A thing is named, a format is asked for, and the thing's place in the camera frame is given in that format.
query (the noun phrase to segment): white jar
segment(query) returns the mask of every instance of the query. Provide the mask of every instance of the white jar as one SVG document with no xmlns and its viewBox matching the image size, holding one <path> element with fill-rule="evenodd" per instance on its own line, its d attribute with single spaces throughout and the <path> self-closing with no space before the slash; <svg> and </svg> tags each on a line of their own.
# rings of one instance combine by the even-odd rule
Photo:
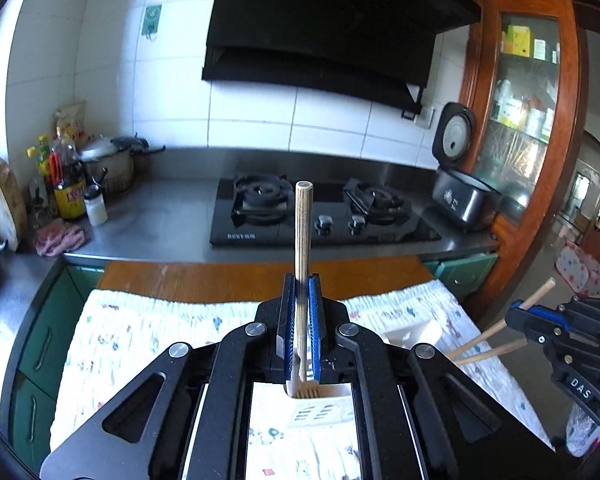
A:
<svg viewBox="0 0 600 480">
<path fill-rule="evenodd" d="M 84 190 L 84 205 L 92 226 L 104 224 L 109 219 L 107 208 L 104 205 L 102 188 L 99 186 L 87 186 L 87 189 Z"/>
</svg>

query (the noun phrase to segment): wooden chopstick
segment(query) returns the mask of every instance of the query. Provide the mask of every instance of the wooden chopstick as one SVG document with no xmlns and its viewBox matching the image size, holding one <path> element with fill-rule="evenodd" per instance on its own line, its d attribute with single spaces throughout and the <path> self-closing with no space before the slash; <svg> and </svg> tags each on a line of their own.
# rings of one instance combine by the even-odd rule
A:
<svg viewBox="0 0 600 480">
<path fill-rule="evenodd" d="M 309 252 L 311 250 L 311 209 L 314 185 L 301 180 L 296 183 L 296 320 L 294 342 L 298 348 L 298 375 L 306 381 L 306 324 L 309 311 Z"/>
<path fill-rule="evenodd" d="M 552 288 L 554 288 L 554 286 L 555 280 L 553 278 L 549 278 L 548 280 L 546 280 L 546 283 L 543 286 L 536 290 L 531 296 L 526 298 L 524 303 L 521 304 L 518 308 L 521 308 L 522 310 L 528 310 L 530 307 L 534 306 L 538 301 L 540 301 L 540 299 L 542 299 L 542 297 L 546 293 L 548 293 Z M 478 337 L 474 337 L 473 339 L 471 339 L 471 341 L 463 344 L 460 348 L 457 348 L 452 352 L 446 354 L 446 357 L 454 361 L 458 356 L 462 355 L 464 352 L 466 352 L 473 346 L 477 345 L 478 343 L 481 343 L 485 339 L 490 338 L 495 333 L 498 333 L 500 330 L 506 327 L 506 325 L 507 322 L 504 320 L 504 318 L 501 319 L 499 322 L 482 332 Z"/>
<path fill-rule="evenodd" d="M 465 357 L 464 359 L 458 359 L 454 361 L 456 365 L 467 365 L 469 363 L 477 363 L 478 361 L 482 361 L 483 359 L 488 359 L 489 357 L 496 357 L 498 355 L 508 354 L 509 352 L 513 352 L 518 348 L 522 348 L 526 345 L 526 338 L 524 339 L 516 339 L 511 343 L 507 343 L 506 345 L 497 346 L 487 352 L 481 352 L 476 355 L 472 355 L 469 357 Z"/>
</svg>

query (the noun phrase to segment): gas stove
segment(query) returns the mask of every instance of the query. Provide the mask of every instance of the gas stove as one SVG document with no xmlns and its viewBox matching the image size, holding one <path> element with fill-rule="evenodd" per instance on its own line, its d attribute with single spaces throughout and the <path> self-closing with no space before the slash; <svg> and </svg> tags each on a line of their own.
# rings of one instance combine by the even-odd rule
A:
<svg viewBox="0 0 600 480">
<path fill-rule="evenodd" d="M 213 246 L 294 245 L 294 184 L 284 176 L 221 179 L 211 224 Z M 357 179 L 314 182 L 312 246 L 440 240 L 398 190 Z"/>
</svg>

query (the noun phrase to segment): range hood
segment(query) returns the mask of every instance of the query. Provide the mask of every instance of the range hood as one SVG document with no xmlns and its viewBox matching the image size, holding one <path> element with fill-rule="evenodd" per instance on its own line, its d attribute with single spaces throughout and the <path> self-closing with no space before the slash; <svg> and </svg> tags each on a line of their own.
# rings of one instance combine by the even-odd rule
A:
<svg viewBox="0 0 600 480">
<path fill-rule="evenodd" d="M 413 115 L 436 35 L 479 20 L 472 0 L 215 0 L 202 78 L 316 88 Z"/>
</svg>

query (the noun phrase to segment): green cabinet door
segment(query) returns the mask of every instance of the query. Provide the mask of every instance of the green cabinet door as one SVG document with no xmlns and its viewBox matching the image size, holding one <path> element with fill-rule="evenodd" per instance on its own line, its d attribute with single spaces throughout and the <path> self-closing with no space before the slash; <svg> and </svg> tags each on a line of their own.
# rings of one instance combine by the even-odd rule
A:
<svg viewBox="0 0 600 480">
<path fill-rule="evenodd" d="M 84 301 L 66 270 L 33 323 L 18 369 L 52 399 L 58 398 L 66 354 Z"/>
<path fill-rule="evenodd" d="M 434 276 L 436 275 L 436 270 L 438 270 L 438 266 L 440 264 L 439 260 L 431 260 L 429 262 L 423 262 L 422 263 L 425 267 L 427 267 L 427 269 L 429 269 L 429 272 L 431 274 L 433 274 Z"/>
<path fill-rule="evenodd" d="M 34 473 L 40 472 L 49 454 L 51 424 L 56 402 L 21 374 L 16 375 L 11 396 L 11 445 Z"/>
<path fill-rule="evenodd" d="M 83 301 L 87 301 L 91 291 L 98 286 L 104 269 L 98 267 L 67 267 L 74 285 L 78 289 Z"/>
<path fill-rule="evenodd" d="M 497 254 L 490 253 L 441 262 L 435 277 L 445 284 L 458 301 L 462 301 L 480 288 L 497 259 Z"/>
</svg>

